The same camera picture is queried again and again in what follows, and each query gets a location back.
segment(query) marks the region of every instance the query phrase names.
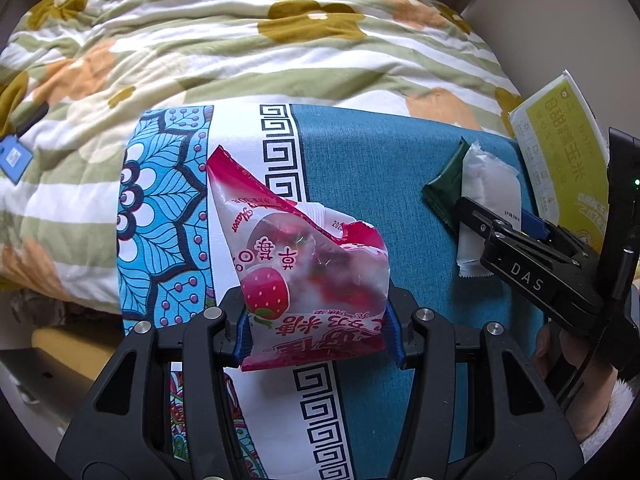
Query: yellow snack box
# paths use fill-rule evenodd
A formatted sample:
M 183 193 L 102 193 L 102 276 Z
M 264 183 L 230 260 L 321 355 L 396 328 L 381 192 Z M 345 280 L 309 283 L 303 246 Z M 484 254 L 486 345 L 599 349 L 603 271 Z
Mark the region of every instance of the yellow snack box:
M 571 75 L 565 70 L 509 118 L 540 218 L 600 252 L 609 211 L 609 150 Z

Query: strawberry candy bag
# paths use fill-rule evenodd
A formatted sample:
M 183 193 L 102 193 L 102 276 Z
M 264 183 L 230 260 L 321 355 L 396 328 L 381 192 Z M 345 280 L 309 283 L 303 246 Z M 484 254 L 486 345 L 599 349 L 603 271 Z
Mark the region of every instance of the strawberry candy bag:
M 209 157 L 207 173 L 250 319 L 254 346 L 242 370 L 384 348 L 389 264 L 375 228 L 317 203 L 279 197 L 222 146 Z

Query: person's hand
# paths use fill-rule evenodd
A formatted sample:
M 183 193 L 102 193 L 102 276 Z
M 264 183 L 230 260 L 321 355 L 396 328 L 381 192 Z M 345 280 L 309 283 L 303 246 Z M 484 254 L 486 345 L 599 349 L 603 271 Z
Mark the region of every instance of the person's hand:
M 536 350 L 531 362 L 543 379 L 552 368 L 548 358 L 551 345 L 549 325 L 545 324 L 536 337 Z M 560 332 L 560 348 L 567 362 L 579 368 L 589 351 L 589 342 L 565 330 Z M 617 370 L 596 352 L 582 374 L 584 386 L 580 388 L 566 411 L 566 418 L 579 442 L 593 433 L 607 413 Z

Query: floral comforter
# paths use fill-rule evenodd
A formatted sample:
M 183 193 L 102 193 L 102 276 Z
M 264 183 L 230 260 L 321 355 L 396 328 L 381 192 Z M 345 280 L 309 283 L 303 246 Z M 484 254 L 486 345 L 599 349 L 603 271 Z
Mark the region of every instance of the floral comforter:
M 433 0 L 42 0 L 0 57 L 0 136 L 48 105 L 0 173 L 0 274 L 119 311 L 116 212 L 150 108 L 221 100 L 359 108 L 510 136 L 489 47 Z

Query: metal screw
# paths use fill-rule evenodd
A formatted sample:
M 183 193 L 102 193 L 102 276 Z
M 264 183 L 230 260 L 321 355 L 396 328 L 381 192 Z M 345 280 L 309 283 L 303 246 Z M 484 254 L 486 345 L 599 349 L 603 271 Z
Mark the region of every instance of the metal screw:
M 415 315 L 422 321 L 431 321 L 434 317 L 436 317 L 434 311 L 430 308 L 419 308 Z
M 491 335 L 500 335 L 504 332 L 504 327 L 497 321 L 486 324 L 486 331 Z
M 133 327 L 133 330 L 135 330 L 139 334 L 146 334 L 147 332 L 149 332 L 149 330 L 151 330 L 151 323 L 149 323 L 147 320 L 139 321 L 136 323 L 135 327 Z
M 216 306 L 210 306 L 204 311 L 204 317 L 207 319 L 218 319 L 220 316 L 222 316 L 222 309 Z

